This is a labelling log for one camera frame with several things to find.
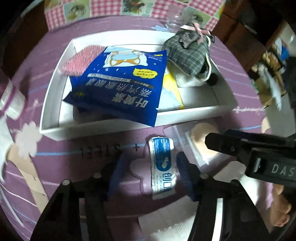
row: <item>blue line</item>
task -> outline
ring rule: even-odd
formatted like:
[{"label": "blue line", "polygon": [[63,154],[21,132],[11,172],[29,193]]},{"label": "blue line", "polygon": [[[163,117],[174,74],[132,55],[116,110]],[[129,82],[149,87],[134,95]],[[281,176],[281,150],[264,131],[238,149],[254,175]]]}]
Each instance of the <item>blue line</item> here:
[{"label": "blue line", "polygon": [[[142,144],[137,144],[137,147],[143,147],[145,146],[146,143]],[[127,148],[132,148],[134,147],[135,144],[128,144],[125,146],[122,146],[121,148],[127,149]],[[105,148],[92,148],[92,151],[100,151],[100,150],[105,150]],[[88,149],[84,150],[84,153],[89,153],[90,151]],[[65,155],[76,155],[76,154],[81,154],[81,150],[74,150],[74,151],[65,151],[65,152],[38,152],[36,155],[37,156],[65,156]]]},{"label": "blue line", "polygon": [[252,130],[252,129],[256,129],[259,128],[260,126],[250,126],[250,127],[243,127],[243,128],[239,128],[238,130]]},{"label": "blue line", "polygon": [[26,215],[23,215],[22,213],[20,213],[20,212],[19,212],[18,210],[16,210],[15,208],[14,208],[14,211],[16,211],[18,214],[22,215],[23,217],[25,217],[26,219],[28,219],[28,220],[31,221],[32,223],[34,223],[34,224],[37,223],[37,222],[35,222],[35,221],[29,219]]},{"label": "blue line", "polygon": [[246,85],[246,86],[248,86],[248,87],[252,87],[252,88],[253,88],[253,86],[252,86],[251,84],[241,83],[241,82],[236,81],[236,80],[226,79],[226,81],[234,82],[234,83],[237,83],[237,84],[240,84],[240,85]]},{"label": "blue line", "polygon": [[47,85],[42,85],[42,86],[40,86],[40,87],[37,87],[37,88],[35,88],[35,89],[30,90],[30,91],[29,91],[29,94],[34,93],[34,92],[36,92],[36,91],[38,91],[38,90],[46,89],[47,87],[48,87],[48,84],[47,84]]}]

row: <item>blue packet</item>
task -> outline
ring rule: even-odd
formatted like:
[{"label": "blue packet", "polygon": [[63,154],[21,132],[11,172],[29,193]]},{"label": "blue packet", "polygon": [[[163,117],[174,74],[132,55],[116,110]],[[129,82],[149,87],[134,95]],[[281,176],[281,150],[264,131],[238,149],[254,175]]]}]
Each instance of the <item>blue packet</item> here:
[{"label": "blue packet", "polygon": [[72,91],[64,101],[155,126],[166,64],[166,51],[109,46],[81,77],[70,77]]}]

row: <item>table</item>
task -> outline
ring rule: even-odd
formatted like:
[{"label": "table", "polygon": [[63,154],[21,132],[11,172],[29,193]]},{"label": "table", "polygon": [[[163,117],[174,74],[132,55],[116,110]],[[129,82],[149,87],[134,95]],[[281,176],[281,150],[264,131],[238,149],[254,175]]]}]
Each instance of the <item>table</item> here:
[{"label": "table", "polygon": [[[12,82],[26,95],[27,103],[21,117],[13,121],[7,119],[12,138],[23,130],[23,126],[34,122],[39,126],[44,96],[54,68],[64,49],[71,39],[102,31],[146,29],[156,25],[163,27],[159,19],[111,16],[94,18],[73,23],[69,26],[48,32],[35,46],[12,78]],[[265,118],[264,108],[251,84],[246,72],[226,46],[216,38],[211,45],[212,60],[231,87],[237,99],[238,107],[225,115],[221,122],[226,129],[240,129],[249,132],[261,132],[261,124]],[[124,148],[130,160],[145,158],[148,149],[145,143],[151,136],[164,135],[166,126],[146,128],[120,133],[104,134],[74,140],[56,142],[45,136],[34,147],[31,160],[35,165],[44,190],[50,198],[64,179],[79,181],[99,173],[102,166],[114,153],[114,144]],[[101,147],[102,152],[89,153],[89,148]],[[35,227],[40,211],[36,207],[29,187],[20,171],[8,162],[3,172],[5,184],[0,188],[5,193],[11,206],[23,222],[22,227],[9,211],[6,203],[1,206],[18,234],[29,240]],[[165,199],[152,200],[151,195],[141,194],[141,179],[131,171],[126,173],[119,185],[118,193],[105,204],[105,210],[115,240],[138,240],[143,238],[138,223],[138,216],[152,212],[184,195],[182,185],[178,182],[176,194]]]}]

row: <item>plaid pouch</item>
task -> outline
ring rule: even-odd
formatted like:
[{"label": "plaid pouch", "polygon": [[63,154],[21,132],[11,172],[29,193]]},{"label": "plaid pouch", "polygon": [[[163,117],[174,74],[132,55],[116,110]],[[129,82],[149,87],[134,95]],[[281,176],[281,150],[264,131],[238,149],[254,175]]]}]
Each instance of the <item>plaid pouch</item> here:
[{"label": "plaid pouch", "polygon": [[165,41],[162,49],[167,51],[168,59],[186,75],[206,81],[211,75],[210,39],[203,35],[203,41],[200,44],[194,41],[185,49],[180,39],[186,32],[190,31],[179,31],[175,36]]}]

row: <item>red gingham pattern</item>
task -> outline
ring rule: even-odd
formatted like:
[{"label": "red gingham pattern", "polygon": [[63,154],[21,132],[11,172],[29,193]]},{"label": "red gingham pattern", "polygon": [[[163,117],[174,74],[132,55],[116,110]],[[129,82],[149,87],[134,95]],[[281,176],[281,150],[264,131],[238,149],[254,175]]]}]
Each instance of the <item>red gingham pattern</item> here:
[{"label": "red gingham pattern", "polygon": [[219,19],[213,17],[205,24],[204,28],[209,31],[213,31],[218,22]]},{"label": "red gingham pattern", "polygon": [[44,14],[49,30],[65,25],[66,23],[63,6],[56,6]]},{"label": "red gingham pattern", "polygon": [[172,4],[172,3],[179,5],[179,6],[183,6],[184,8],[186,8],[186,6],[187,6],[187,4],[179,2],[179,1],[157,0],[154,4],[153,9],[152,9],[151,17],[166,19],[168,8],[169,8],[170,4]]},{"label": "red gingham pattern", "polygon": [[189,6],[214,16],[223,3],[224,0],[192,0]]},{"label": "red gingham pattern", "polygon": [[119,15],[121,0],[92,0],[91,16]]}]

